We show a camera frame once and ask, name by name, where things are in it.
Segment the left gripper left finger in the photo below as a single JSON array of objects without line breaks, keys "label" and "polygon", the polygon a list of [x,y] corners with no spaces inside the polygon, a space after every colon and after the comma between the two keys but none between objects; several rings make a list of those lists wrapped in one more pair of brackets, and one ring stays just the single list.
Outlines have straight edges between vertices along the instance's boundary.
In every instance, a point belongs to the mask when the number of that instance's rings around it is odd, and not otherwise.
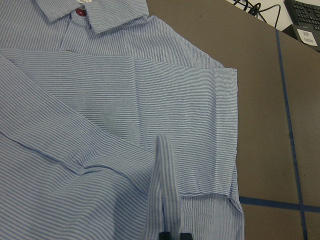
[{"label": "left gripper left finger", "polygon": [[159,240],[172,240],[171,233],[169,231],[163,231],[158,234]]}]

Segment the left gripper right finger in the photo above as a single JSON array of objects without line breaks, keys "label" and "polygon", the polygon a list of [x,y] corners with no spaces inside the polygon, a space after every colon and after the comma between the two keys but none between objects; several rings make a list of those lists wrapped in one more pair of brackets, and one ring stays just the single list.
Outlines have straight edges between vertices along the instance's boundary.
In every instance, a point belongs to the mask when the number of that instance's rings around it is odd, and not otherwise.
[{"label": "left gripper right finger", "polygon": [[182,232],[179,234],[179,240],[193,240],[193,235],[190,232]]}]

